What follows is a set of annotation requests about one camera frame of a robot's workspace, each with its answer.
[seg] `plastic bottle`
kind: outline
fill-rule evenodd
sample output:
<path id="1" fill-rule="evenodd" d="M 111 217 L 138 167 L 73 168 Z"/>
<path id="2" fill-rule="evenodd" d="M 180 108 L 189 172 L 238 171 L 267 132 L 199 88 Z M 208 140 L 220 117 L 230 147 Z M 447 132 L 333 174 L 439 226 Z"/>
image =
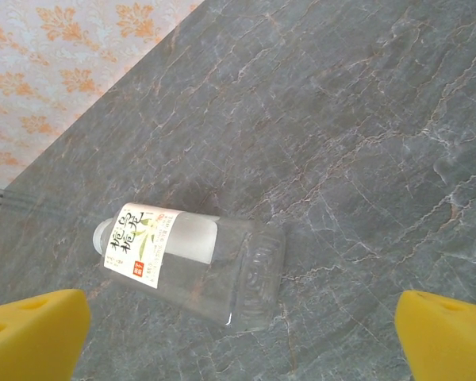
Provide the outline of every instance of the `plastic bottle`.
<path id="1" fill-rule="evenodd" d="M 94 232 L 100 268 L 233 331 L 273 318 L 285 238 L 257 221 L 126 204 Z"/>

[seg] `patterned wallpaper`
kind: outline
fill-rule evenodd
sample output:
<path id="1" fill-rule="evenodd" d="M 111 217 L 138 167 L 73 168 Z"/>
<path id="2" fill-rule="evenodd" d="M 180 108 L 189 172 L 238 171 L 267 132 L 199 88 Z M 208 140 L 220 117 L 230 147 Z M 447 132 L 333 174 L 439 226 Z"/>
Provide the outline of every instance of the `patterned wallpaper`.
<path id="1" fill-rule="evenodd" d="M 0 188 L 201 2 L 0 0 Z"/>

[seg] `white bottle cap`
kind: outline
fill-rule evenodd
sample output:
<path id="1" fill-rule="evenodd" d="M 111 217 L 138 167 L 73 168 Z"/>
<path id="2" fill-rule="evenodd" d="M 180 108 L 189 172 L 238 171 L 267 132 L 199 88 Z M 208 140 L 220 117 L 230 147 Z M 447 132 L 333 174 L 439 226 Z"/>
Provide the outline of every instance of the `white bottle cap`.
<path id="1" fill-rule="evenodd" d="M 97 228 L 95 228 L 94 231 L 94 248 L 97 250 L 97 252 L 102 255 L 102 245 L 101 245 L 101 238 L 102 234 L 104 233 L 104 230 L 108 227 L 108 225 L 111 223 L 113 219 L 108 218 L 107 220 L 101 222 L 98 224 Z"/>

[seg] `gray marble surface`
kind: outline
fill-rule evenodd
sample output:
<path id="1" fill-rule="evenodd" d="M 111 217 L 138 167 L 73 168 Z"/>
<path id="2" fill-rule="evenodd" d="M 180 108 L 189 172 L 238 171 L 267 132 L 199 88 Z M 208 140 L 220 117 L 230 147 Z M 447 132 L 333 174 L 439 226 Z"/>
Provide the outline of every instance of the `gray marble surface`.
<path id="1" fill-rule="evenodd" d="M 271 327 L 105 279 L 132 200 L 281 226 Z M 74 380 L 409 380 L 401 292 L 476 302 L 476 0 L 204 2 L 6 191 L 0 303 L 68 287 Z"/>

